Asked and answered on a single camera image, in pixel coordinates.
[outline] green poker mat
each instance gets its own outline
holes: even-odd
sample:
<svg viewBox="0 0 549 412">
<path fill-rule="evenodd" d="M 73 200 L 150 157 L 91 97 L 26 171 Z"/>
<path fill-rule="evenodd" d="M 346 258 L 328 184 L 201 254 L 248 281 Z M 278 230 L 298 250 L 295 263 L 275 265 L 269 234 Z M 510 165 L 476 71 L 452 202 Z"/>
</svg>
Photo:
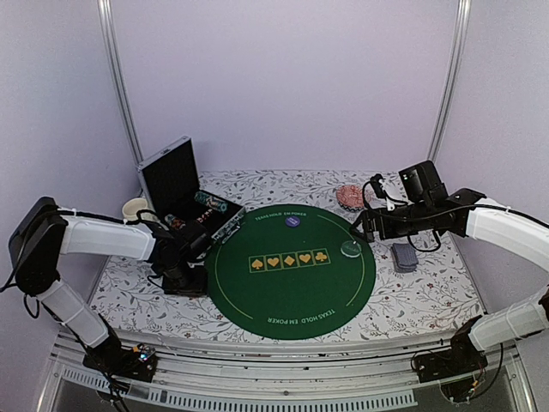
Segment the green poker mat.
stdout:
<svg viewBox="0 0 549 412">
<path fill-rule="evenodd" d="M 297 227 L 286 218 L 300 219 Z M 241 228 L 206 259 L 208 292 L 242 329 L 272 339 L 324 335 L 354 318 L 370 299 L 376 264 L 341 253 L 350 223 L 327 210 L 284 204 L 247 213 Z"/>
</svg>

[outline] white cup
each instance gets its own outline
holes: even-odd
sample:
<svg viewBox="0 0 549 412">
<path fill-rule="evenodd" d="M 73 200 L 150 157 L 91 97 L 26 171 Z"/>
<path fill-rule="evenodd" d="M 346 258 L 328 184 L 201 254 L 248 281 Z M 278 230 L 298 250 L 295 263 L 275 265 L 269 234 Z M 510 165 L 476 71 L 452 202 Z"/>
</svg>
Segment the white cup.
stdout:
<svg viewBox="0 0 549 412">
<path fill-rule="evenodd" d="M 144 209 L 149 209 L 147 199 L 143 197 L 136 197 L 135 199 L 131 199 L 124 204 L 122 207 L 122 215 L 124 216 L 124 219 L 128 221 L 136 221 L 137 212 Z M 142 213 L 141 218 L 145 221 L 158 220 L 150 213 Z"/>
</svg>

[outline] vent grille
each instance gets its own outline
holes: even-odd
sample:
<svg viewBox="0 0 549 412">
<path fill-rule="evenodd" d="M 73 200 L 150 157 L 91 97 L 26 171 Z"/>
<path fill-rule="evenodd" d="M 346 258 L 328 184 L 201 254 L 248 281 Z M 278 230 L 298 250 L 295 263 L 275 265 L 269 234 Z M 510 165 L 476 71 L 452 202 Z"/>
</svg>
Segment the vent grille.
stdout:
<svg viewBox="0 0 549 412">
<path fill-rule="evenodd" d="M 96 391 L 108 391 L 108 382 L 102 376 L 65 367 L 63 378 Z M 416 406 L 413 391 L 399 391 L 370 397 L 354 397 L 333 401 L 251 401 L 212 397 L 196 397 L 176 391 L 150 388 L 143 398 L 127 398 L 136 401 L 173 406 L 193 412 L 354 412 L 384 411 Z"/>
</svg>

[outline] yellow curved line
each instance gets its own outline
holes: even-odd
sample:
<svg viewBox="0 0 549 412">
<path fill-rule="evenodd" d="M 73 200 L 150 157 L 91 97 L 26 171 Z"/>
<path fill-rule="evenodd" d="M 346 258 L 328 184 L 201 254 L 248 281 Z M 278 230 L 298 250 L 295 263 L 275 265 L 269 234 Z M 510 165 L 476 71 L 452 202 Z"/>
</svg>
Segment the yellow curved line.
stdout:
<svg viewBox="0 0 549 412">
<path fill-rule="evenodd" d="M 353 239 L 353 236 L 351 236 L 351 234 L 342 226 L 340 225 L 339 223 L 335 223 L 334 221 L 332 221 L 331 219 L 327 218 L 327 217 L 324 217 L 324 216 L 320 216 L 320 215 L 317 215 L 318 217 L 321 217 L 323 218 L 325 221 L 330 221 L 332 223 L 334 223 L 339 229 L 341 229 L 343 232 L 345 232 L 345 234 L 347 234 L 349 236 L 349 238 Z M 360 278 L 360 284 L 359 284 L 359 288 L 357 289 L 357 291 L 354 293 L 354 296 L 351 298 L 351 300 L 349 300 L 347 302 L 347 304 L 345 305 L 345 307 L 351 305 L 351 303 L 353 302 L 354 298 L 357 297 L 357 294 L 359 294 L 360 292 L 360 289 L 362 288 L 362 284 L 364 283 L 364 275 L 365 275 L 365 270 L 366 270 L 366 267 L 365 267 L 365 263 L 364 263 L 364 256 L 362 256 L 362 253 L 360 253 L 360 260 L 362 261 L 362 277 Z"/>
<path fill-rule="evenodd" d="M 238 312 L 242 313 L 242 314 L 243 314 L 244 316 L 246 316 L 247 318 L 250 318 L 251 320 L 254 320 L 254 318 L 253 318 L 252 316 L 248 315 L 247 313 L 242 312 L 240 309 L 238 309 L 238 308 L 231 302 L 231 300 L 230 300 L 229 298 L 226 297 L 226 294 L 225 294 L 225 292 L 223 291 L 223 288 L 222 288 L 221 285 L 220 285 L 220 279 L 219 279 L 219 277 L 217 277 L 217 259 L 218 259 L 219 256 L 220 256 L 221 247 L 223 247 L 223 246 L 220 246 L 219 250 L 217 251 L 217 255 L 215 256 L 215 266 L 214 266 L 214 268 L 215 268 L 215 280 L 217 281 L 217 286 L 218 286 L 218 288 L 220 289 L 220 291 L 221 291 L 221 293 L 223 294 L 223 296 L 225 297 L 225 300 L 226 300 L 227 302 L 229 302 L 229 304 L 230 304 L 232 307 L 234 307 Z"/>
</svg>

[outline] patterned tablecloth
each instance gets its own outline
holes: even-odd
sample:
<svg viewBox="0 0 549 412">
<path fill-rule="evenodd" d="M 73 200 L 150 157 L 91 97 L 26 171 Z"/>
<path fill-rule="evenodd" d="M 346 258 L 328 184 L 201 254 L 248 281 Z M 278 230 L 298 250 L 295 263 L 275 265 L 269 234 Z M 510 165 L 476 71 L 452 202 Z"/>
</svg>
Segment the patterned tablecloth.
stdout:
<svg viewBox="0 0 549 412">
<path fill-rule="evenodd" d="M 243 204 L 248 210 L 277 203 L 317 206 L 349 221 L 335 200 L 341 185 L 362 185 L 375 172 L 246 171 L 203 173 L 202 188 Z M 400 187 L 397 173 L 383 176 Z M 414 237 L 420 247 L 431 248 L 429 233 Z M 377 266 L 374 292 L 363 311 L 351 322 L 309 342 L 344 342 L 413 336 L 456 329 L 482 313 L 467 269 L 449 235 L 433 253 L 419 253 L 413 273 L 395 272 L 390 245 L 371 244 Z M 277 343 L 254 335 L 228 321 L 208 297 L 190 299 L 163 295 L 147 281 L 148 264 L 111 257 L 101 274 L 91 305 L 115 328 L 161 336 L 228 342 Z"/>
</svg>

